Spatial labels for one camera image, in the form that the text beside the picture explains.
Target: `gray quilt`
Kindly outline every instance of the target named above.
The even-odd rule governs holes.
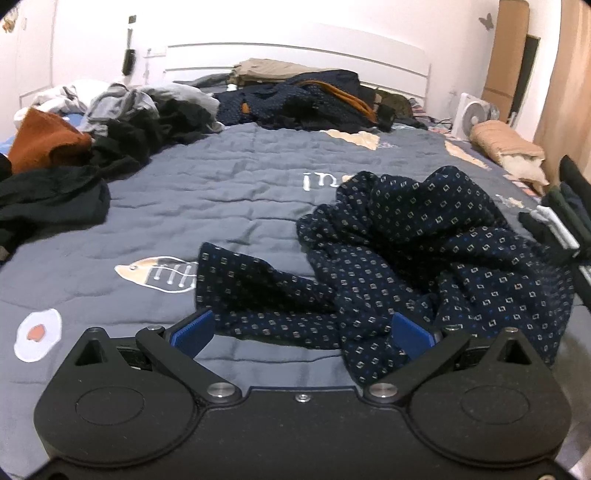
[[[86,328],[132,336],[147,324],[168,326],[194,310],[192,262],[202,242],[312,275],[295,220],[334,201],[344,175],[370,170],[423,180],[446,164],[470,175],[523,232],[517,213],[535,202],[504,179],[503,170],[452,157],[444,137],[416,129],[381,134],[372,151],[324,132],[237,125],[169,148],[136,175],[113,182],[103,225],[23,245],[0,270],[0,465],[17,478],[46,461],[33,409]],[[37,325],[43,325],[40,335]],[[589,314],[576,307],[555,372],[576,418],[559,460],[581,478],[591,463],[584,455],[591,444],[590,343]],[[197,359],[243,390],[352,384],[339,351],[217,336]]]

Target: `bedroom wall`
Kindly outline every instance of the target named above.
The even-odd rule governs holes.
[[[249,21],[285,22],[313,20],[378,35],[422,48],[431,62],[426,108],[430,115],[454,115],[459,94],[479,96],[486,79],[494,38],[479,17],[491,13],[496,23],[498,0],[300,0],[297,5],[278,7],[275,0],[226,0],[219,11],[211,4],[168,0],[166,9],[155,0],[58,0],[53,42],[53,84],[91,77],[112,81],[120,76],[126,43],[128,15],[136,14],[133,47],[142,55],[147,48],[162,51],[170,34],[178,29],[199,28],[203,22]],[[547,85],[556,57],[560,0],[530,0],[531,32],[542,37],[517,130],[532,138],[545,100]],[[0,55],[11,55],[0,48]],[[142,79],[136,72],[134,79]],[[7,96],[4,83],[0,90]],[[9,115],[2,113],[0,125]]]
[[[12,116],[18,110],[17,76],[17,32],[5,33],[0,30],[0,142],[14,133]]]

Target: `black clothing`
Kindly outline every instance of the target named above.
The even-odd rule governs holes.
[[[362,112],[317,84],[298,85],[306,80],[328,83],[354,97],[362,95],[356,73],[329,70],[296,75],[281,83],[247,86],[215,95],[220,101],[217,119],[225,125],[256,122],[269,129],[328,130],[357,133],[376,126]]]
[[[0,153],[0,181],[7,179],[12,175],[12,165],[10,161]]]
[[[94,167],[41,168],[13,175],[0,181],[0,248],[12,254],[48,226],[102,223],[110,201],[109,188]]]
[[[107,180],[126,176],[148,164],[150,156],[164,147],[189,144],[211,133],[213,118],[205,108],[192,102],[154,99],[160,117],[145,110],[128,121],[110,119],[106,137],[97,137],[90,149],[89,164]]]
[[[583,202],[587,213],[591,215],[591,185],[568,155],[560,160],[560,181],[573,189]]]

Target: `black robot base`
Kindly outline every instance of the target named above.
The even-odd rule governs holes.
[[[41,396],[30,480],[566,480],[569,404],[524,335],[459,330],[365,387],[251,388],[193,360],[198,312],[134,338],[85,331]]]

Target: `pile of clothes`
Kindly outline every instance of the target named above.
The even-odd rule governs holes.
[[[68,98],[54,90],[27,109],[8,158],[0,155],[0,262],[49,227],[104,222],[107,181],[138,171],[168,145],[223,129],[216,120],[219,102],[191,86],[112,84],[87,104],[74,98],[71,86],[57,88]],[[61,117],[81,110],[78,128]]]
[[[179,83],[214,89],[221,103],[218,118],[225,125],[256,122],[270,129],[334,129],[350,134],[375,127],[389,131],[393,122],[427,129],[413,118],[408,99],[363,86],[348,70],[249,59],[228,75]],[[241,88],[218,89],[226,84]]]
[[[567,268],[509,226],[456,167],[419,182],[362,171],[297,221],[315,280],[203,244],[196,306],[219,333],[343,350],[352,376],[374,382],[404,365],[392,336],[401,313],[481,338],[518,327],[552,363],[570,316]]]
[[[541,244],[555,265],[573,270],[574,286],[591,309],[591,184],[575,162],[560,161],[560,184],[553,186],[532,212],[521,212],[519,221]]]

